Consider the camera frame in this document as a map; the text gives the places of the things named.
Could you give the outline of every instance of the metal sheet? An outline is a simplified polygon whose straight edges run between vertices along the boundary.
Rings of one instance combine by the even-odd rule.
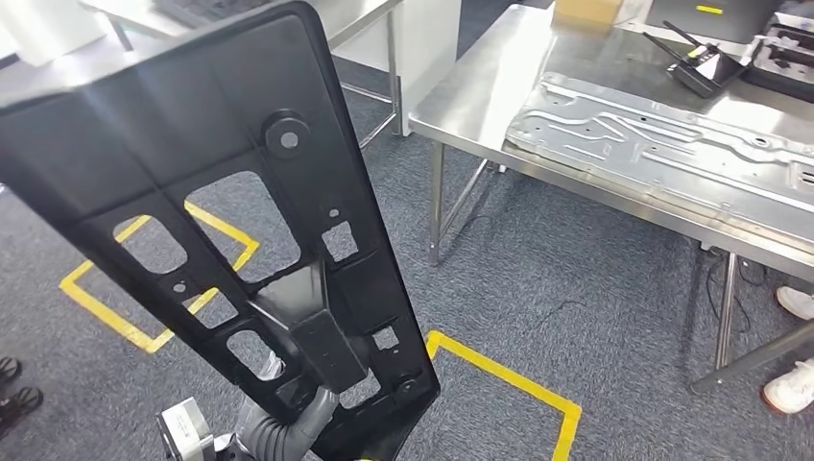
[[[708,218],[814,243],[812,145],[557,73],[542,75],[506,138]]]

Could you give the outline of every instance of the round hole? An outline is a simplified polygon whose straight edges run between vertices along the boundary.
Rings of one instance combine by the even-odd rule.
[[[299,144],[299,136],[292,132],[283,133],[280,137],[280,144],[286,149],[294,149]]]

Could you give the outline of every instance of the gray corrugated hose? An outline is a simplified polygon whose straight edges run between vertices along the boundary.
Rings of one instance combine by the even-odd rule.
[[[276,377],[282,362],[272,352],[260,378]],[[235,427],[240,442],[257,461],[300,461],[330,422],[339,396],[320,387],[311,403],[292,425],[282,425],[248,397]]]

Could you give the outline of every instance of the yellow floor tape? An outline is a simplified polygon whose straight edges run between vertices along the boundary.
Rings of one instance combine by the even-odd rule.
[[[249,261],[251,255],[253,255],[257,250],[259,244],[251,237],[246,235],[246,233],[242,230],[235,228],[233,225],[213,216],[211,213],[204,211],[197,206],[190,204],[189,202],[185,203],[185,207],[192,216],[195,216],[215,230],[222,232],[226,236],[229,236],[244,245],[245,249],[239,256],[237,256],[237,259],[232,265],[235,271],[243,267]],[[139,228],[147,224],[149,220],[150,216],[139,216],[135,221],[133,221],[129,226],[115,236],[116,241],[119,243],[123,242],[125,239],[138,231]],[[150,337],[150,335],[136,328],[133,324],[122,318],[119,314],[113,311],[113,309],[104,305],[102,302],[84,291],[77,284],[77,281],[92,267],[92,262],[88,260],[84,261],[79,265],[79,267],[71,271],[70,274],[62,279],[60,282],[60,289],[80,306],[84,307],[93,315],[98,317],[99,320],[108,325],[108,327],[113,328],[114,331],[121,334],[147,353],[154,353],[155,351],[158,351],[161,346],[167,344],[167,341],[172,339],[174,334],[169,329],[163,330],[155,338]],[[201,296],[198,297],[197,300],[189,305],[189,311],[192,314],[195,314],[201,310],[206,303],[209,303],[217,294],[217,288],[210,288],[209,290],[206,290],[203,294],[201,294]]]
[[[580,405],[558,396],[531,379],[509,370],[503,365],[473,351],[452,338],[444,336],[443,333],[432,330],[427,335],[427,353],[429,353],[430,359],[435,358],[438,349],[451,352],[481,370],[503,379],[517,389],[562,411],[563,423],[560,426],[560,435],[557,438],[557,445],[554,446],[554,453],[551,459],[555,461],[568,459],[571,444],[574,443],[574,437],[577,434],[577,423],[580,421],[580,416],[583,412]]]

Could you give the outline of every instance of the white sneaker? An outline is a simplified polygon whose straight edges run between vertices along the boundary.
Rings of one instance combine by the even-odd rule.
[[[814,401],[814,358],[763,387],[763,399],[785,414],[797,413]]]
[[[814,319],[814,296],[781,286],[777,292],[778,303],[803,320]]]

